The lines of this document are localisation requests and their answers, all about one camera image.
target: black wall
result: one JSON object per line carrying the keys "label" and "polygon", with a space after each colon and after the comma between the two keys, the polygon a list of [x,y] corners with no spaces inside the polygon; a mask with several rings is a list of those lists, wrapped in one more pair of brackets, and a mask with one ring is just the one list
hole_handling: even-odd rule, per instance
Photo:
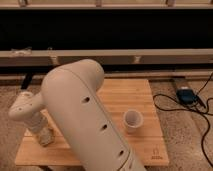
{"label": "black wall", "polygon": [[0,50],[213,48],[213,10],[0,10]]}

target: paper cup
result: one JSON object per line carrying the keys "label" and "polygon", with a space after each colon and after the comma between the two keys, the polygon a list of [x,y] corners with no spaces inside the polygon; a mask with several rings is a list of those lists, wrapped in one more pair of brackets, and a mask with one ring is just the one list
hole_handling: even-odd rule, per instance
{"label": "paper cup", "polygon": [[143,125],[143,115],[136,110],[128,110],[124,113],[123,122],[127,133],[134,133]]}

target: electrical cord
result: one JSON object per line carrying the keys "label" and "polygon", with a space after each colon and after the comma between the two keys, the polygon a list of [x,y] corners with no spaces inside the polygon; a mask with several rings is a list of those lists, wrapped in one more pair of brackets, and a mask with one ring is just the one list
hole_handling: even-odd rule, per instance
{"label": "electrical cord", "polygon": [[[207,86],[207,84],[209,83],[209,81],[212,79],[212,76],[213,76],[213,72],[209,76],[209,78],[206,81],[206,83],[198,90],[198,92],[196,93],[196,97],[199,97],[199,94]],[[172,108],[170,108],[170,109],[169,108],[168,109],[162,108],[161,106],[157,105],[156,102],[155,102],[156,98],[158,98],[158,97],[168,98],[169,100],[175,102],[177,105],[181,106],[181,108],[173,108],[173,109]],[[207,118],[207,116],[213,116],[212,113],[209,113],[209,110],[210,110],[210,104],[209,103],[210,103],[211,100],[213,100],[213,97],[210,97],[210,98],[208,98],[206,100],[206,102],[205,102],[206,110],[205,111],[201,111],[200,109],[198,109],[198,104],[199,104],[198,101],[196,101],[192,105],[184,105],[184,104],[180,103],[178,100],[176,100],[175,98],[172,98],[172,97],[170,97],[170,96],[168,96],[166,94],[162,94],[162,93],[154,95],[153,99],[154,99],[154,103],[155,103],[156,108],[158,108],[161,111],[165,111],[165,112],[168,112],[168,111],[170,111],[170,112],[173,112],[173,111],[188,111],[188,112],[192,112],[192,113],[198,114],[202,118],[205,119],[205,121],[207,123],[207,128],[204,131],[204,133],[202,135],[202,138],[201,138],[201,149],[202,149],[203,155],[206,158],[207,162],[213,168],[213,162],[209,159],[209,157],[208,157],[208,155],[206,153],[205,147],[204,147],[205,138],[208,135],[209,131],[211,130],[211,124],[210,124],[210,121]]]}

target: wooden tabletop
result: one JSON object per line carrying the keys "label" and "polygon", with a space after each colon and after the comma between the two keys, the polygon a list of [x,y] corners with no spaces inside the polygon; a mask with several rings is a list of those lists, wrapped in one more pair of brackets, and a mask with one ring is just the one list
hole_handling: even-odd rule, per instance
{"label": "wooden tabletop", "polygon": [[[135,150],[144,165],[168,165],[169,159],[160,122],[153,103],[148,80],[105,79],[98,96],[112,116],[121,133]],[[140,132],[127,134],[122,122],[128,109],[136,109],[144,116]],[[46,110],[42,111],[55,130],[55,141],[41,147],[29,131],[25,132],[18,150],[16,165],[78,166],[81,165],[63,135],[60,133]]]}

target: floor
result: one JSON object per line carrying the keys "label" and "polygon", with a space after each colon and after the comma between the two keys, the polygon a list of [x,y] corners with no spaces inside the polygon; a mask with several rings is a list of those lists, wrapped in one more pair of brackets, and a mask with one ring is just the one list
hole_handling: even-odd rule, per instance
{"label": "floor", "polygon": [[[20,92],[22,77],[5,80],[0,77],[0,170],[1,171],[39,171],[37,167],[17,167],[14,165],[15,155],[24,134],[22,123],[11,121],[7,112],[17,94]],[[198,90],[204,81],[190,81],[190,86]],[[151,81],[153,94],[165,93],[174,96],[174,88],[170,81]],[[39,81],[33,81],[29,90],[36,93],[40,89]],[[204,89],[203,99],[213,94],[213,82]],[[159,99],[157,103],[163,107],[175,107],[176,105],[166,99]],[[148,171],[210,171],[201,148],[201,133],[206,128],[205,122],[199,116],[189,112],[162,112],[157,110],[161,127],[165,137],[165,143],[170,158],[168,167],[147,167]],[[213,160],[213,131],[207,137],[206,149]],[[53,168],[58,170],[82,171],[82,168]]]}

